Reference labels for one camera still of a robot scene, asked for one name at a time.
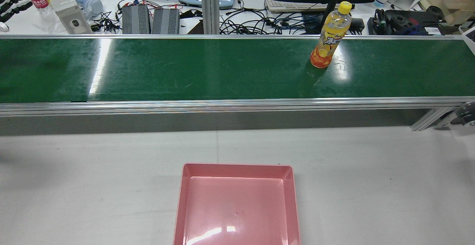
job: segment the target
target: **desk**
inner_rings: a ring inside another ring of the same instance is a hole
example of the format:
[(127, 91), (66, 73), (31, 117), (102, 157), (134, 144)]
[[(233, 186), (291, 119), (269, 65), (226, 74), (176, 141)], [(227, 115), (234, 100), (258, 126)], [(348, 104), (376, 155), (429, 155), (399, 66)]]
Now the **desk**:
[[(120, 0), (101, 0), (104, 5), (104, 12), (112, 11), (112, 13), (117, 11), (117, 2)], [(178, 0), (151, 0), (159, 5), (170, 5), (178, 4)], [(245, 7), (262, 9), (264, 7), (264, 0), (244, 0)], [(239, 8), (239, 4), (235, 2), (234, 7)], [(367, 21), (370, 16), (374, 14), (374, 6), (369, 4), (358, 4), (356, 10), (352, 11), (354, 17), (362, 18), (364, 21)], [(190, 7), (183, 7), (183, 11), (190, 10)], [(223, 18), (226, 18), (226, 13), (229, 10), (221, 10), (220, 14)], [(268, 12), (269, 17), (275, 17), (278, 13)], [(236, 23), (242, 23), (248, 20), (255, 20), (258, 17), (252, 13), (242, 13), (233, 17), (233, 21)], [(189, 18), (181, 19), (180, 24), (183, 27), (180, 27), (180, 34), (188, 33), (198, 22), (200, 18)], [(29, 8), (26, 11), (23, 11), (19, 14), (14, 15), (8, 22), (7, 25), (10, 27), (10, 32), (8, 34), (49, 34), (49, 35), (61, 35), (67, 34), (66, 29), (61, 24), (57, 16), (52, 13), (49, 15), (41, 16), (34, 7)], [(267, 30), (273, 32), (270, 27), (266, 27)], [(363, 30), (363, 35), (367, 35), (368, 30), (365, 28)]]

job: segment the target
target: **headphones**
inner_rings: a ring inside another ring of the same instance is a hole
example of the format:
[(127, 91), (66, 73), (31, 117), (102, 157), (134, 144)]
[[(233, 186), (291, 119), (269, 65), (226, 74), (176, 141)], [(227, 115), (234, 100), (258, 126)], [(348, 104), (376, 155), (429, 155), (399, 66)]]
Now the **headphones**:
[(86, 20), (99, 15), (102, 12), (102, 2), (100, 0), (76, 0), (78, 5), (83, 7)]

